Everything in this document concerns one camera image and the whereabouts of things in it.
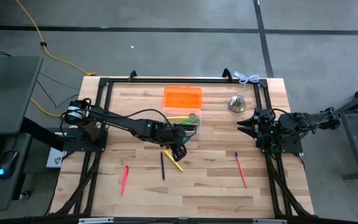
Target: black pencil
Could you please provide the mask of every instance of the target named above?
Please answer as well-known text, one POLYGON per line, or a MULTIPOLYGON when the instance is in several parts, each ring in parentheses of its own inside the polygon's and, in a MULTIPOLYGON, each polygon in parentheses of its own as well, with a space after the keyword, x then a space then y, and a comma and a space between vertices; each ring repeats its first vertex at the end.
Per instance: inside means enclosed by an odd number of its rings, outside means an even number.
POLYGON ((160 152, 160 156, 161 156, 162 179, 165 180, 164 159, 163 159, 163 157, 162 157, 162 152, 160 152))

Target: red pencil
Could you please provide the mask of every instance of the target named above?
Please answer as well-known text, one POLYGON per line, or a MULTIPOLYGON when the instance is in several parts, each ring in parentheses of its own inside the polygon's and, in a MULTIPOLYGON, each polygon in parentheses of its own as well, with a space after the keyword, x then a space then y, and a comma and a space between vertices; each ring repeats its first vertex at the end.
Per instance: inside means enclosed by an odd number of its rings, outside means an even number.
POLYGON ((129 167, 128 167, 128 166, 125 166, 124 180, 122 181, 122 187, 121 187, 121 195, 124 194, 125 183, 127 182, 128 171, 129 171, 129 167))
POLYGON ((237 163, 239 164, 239 168, 240 168, 240 172, 241 172, 242 181, 244 183, 244 187, 247 188, 246 178, 244 177, 244 173, 242 172, 242 167, 241 167, 241 163, 240 163, 240 160, 239 160, 239 154, 236 152, 234 155, 236 156, 237 163))

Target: yellow cable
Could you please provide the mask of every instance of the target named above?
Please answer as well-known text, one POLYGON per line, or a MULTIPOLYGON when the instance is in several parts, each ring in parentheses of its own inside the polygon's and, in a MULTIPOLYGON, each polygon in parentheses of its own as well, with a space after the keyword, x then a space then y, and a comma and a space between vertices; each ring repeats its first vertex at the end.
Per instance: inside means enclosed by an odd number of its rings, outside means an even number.
POLYGON ((47 114, 49 116, 53 116, 53 117, 60 117, 61 116, 61 114, 52 114, 52 113, 49 113, 48 111, 45 111, 44 109, 42 109, 42 107, 33 98, 30 98, 30 100, 38 107, 38 109, 40 109, 45 114, 47 114))
MULTIPOLYGON (((42 34, 41 34, 41 31, 38 29, 38 26, 37 24, 34 22, 33 18, 31 17, 31 15, 29 14, 29 12, 27 12, 27 10, 25 9, 25 7, 19 2, 19 0, 16 0, 16 2, 20 5, 20 7, 23 9, 23 11, 28 15, 28 17, 30 18, 31 22, 33 23, 34 27, 37 29, 38 31, 38 34, 40 35, 40 38, 41 38, 41 41, 42 42, 45 42, 44 41, 44 38, 42 37, 42 34)), ((44 50, 46 51, 46 53, 49 55, 49 57, 55 59, 55 60, 58 60, 60 62, 63 62, 63 63, 66 63, 68 65, 71 65, 73 67, 75 67, 76 69, 78 69, 79 71, 81 71, 82 73, 84 73, 85 76, 93 76, 93 75, 96 75, 94 72, 86 72, 84 71, 82 68, 76 66, 75 64, 71 63, 71 62, 67 62, 63 59, 60 59, 58 57, 55 57, 53 56, 52 54, 49 53, 49 51, 47 50, 47 47, 46 46, 42 46, 44 48, 44 50)))

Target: black desk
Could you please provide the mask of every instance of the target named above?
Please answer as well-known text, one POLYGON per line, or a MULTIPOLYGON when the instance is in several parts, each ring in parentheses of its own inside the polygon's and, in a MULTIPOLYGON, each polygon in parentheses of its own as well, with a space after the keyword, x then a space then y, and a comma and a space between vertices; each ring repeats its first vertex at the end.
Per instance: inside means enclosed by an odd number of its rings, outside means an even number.
POLYGON ((18 152, 13 176, 0 179, 0 211, 6 210, 11 200, 19 196, 24 181, 24 162, 32 140, 32 135, 23 130, 23 124, 32 121, 24 115, 41 64, 40 57, 0 57, 0 155, 13 147, 18 152))

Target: silver bell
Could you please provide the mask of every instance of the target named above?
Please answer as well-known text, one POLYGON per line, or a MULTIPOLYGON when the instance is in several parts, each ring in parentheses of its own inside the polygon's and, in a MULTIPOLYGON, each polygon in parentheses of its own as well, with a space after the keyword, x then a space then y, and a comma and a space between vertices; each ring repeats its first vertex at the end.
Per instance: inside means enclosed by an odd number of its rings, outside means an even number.
POLYGON ((243 112, 246 109, 246 101, 244 96, 233 96, 229 101, 229 108, 236 113, 243 112))

